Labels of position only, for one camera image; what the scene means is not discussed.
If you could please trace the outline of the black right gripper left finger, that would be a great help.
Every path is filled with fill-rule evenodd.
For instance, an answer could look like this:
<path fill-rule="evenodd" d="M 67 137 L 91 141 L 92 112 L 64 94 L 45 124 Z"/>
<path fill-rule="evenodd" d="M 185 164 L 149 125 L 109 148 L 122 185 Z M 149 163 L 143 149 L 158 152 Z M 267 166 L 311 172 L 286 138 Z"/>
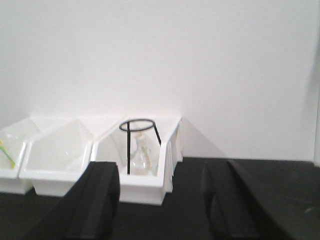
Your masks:
<path fill-rule="evenodd" d="M 119 198 L 117 165 L 92 161 L 67 194 L 23 239 L 108 240 Z"/>

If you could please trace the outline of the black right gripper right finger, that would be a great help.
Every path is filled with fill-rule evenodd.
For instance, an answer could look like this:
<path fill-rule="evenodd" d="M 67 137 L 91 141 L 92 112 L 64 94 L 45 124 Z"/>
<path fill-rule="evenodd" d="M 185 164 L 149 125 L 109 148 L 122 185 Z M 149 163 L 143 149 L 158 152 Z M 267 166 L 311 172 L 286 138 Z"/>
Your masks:
<path fill-rule="evenodd" d="M 219 240 L 300 240 L 302 203 L 294 194 L 300 161 L 218 159 L 202 174 L 205 212 Z"/>

